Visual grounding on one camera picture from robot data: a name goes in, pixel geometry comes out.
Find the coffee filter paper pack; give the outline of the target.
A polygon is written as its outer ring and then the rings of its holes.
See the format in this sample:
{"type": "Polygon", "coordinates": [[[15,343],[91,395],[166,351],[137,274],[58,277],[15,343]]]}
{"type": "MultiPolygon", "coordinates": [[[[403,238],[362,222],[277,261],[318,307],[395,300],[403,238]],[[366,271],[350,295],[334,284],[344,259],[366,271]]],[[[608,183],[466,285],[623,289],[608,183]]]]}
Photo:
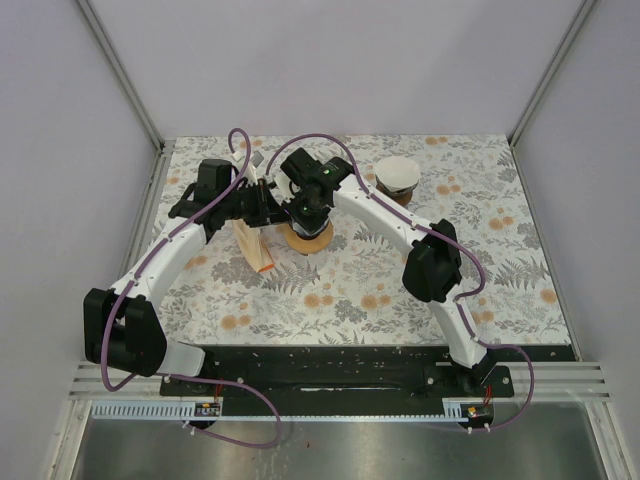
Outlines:
{"type": "Polygon", "coordinates": [[[266,272],[274,267],[273,258],[261,239],[259,228],[249,227],[243,220],[234,220],[232,229],[242,255],[255,272],[266,272]]]}

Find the white paper coffee filter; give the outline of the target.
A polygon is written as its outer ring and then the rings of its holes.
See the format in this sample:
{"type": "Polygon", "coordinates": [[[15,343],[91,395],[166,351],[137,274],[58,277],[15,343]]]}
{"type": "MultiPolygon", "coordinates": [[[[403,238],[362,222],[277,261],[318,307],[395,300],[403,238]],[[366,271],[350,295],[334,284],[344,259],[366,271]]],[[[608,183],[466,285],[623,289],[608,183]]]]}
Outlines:
{"type": "Polygon", "coordinates": [[[411,158],[392,156],[379,160],[374,165],[374,174],[385,182],[400,186],[404,183],[418,182],[421,178],[421,170],[418,163],[411,158]]]}

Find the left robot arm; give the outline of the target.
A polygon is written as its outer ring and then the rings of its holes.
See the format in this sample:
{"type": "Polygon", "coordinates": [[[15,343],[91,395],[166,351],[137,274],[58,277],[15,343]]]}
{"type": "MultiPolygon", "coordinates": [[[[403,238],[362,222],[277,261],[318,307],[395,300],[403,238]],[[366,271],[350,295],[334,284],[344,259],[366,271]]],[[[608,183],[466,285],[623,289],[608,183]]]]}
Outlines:
{"type": "Polygon", "coordinates": [[[158,310],[184,267],[229,221],[256,229],[276,221],[279,206],[253,159],[206,159],[195,182],[172,206],[156,240],[108,289],[93,288],[83,301],[84,353],[103,371],[130,377],[182,376],[192,393],[205,395],[217,382],[202,348],[166,337],[158,310]]]}

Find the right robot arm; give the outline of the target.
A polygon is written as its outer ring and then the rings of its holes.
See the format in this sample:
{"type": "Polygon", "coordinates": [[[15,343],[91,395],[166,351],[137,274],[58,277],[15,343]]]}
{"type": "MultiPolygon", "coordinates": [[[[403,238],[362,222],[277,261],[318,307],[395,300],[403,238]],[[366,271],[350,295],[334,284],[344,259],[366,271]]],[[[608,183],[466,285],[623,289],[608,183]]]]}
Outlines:
{"type": "Polygon", "coordinates": [[[461,255],[451,223],[425,226],[373,191],[349,162],[334,157],[321,163],[302,148],[286,158],[275,180],[290,217],[292,248],[301,253],[323,249],[331,236],[329,214],[335,209],[363,222],[406,258],[402,284],[435,316],[451,360],[460,365],[454,373],[457,388],[475,396],[490,385],[490,371],[481,363],[487,348],[479,343],[470,311],[459,298],[461,255]]]}

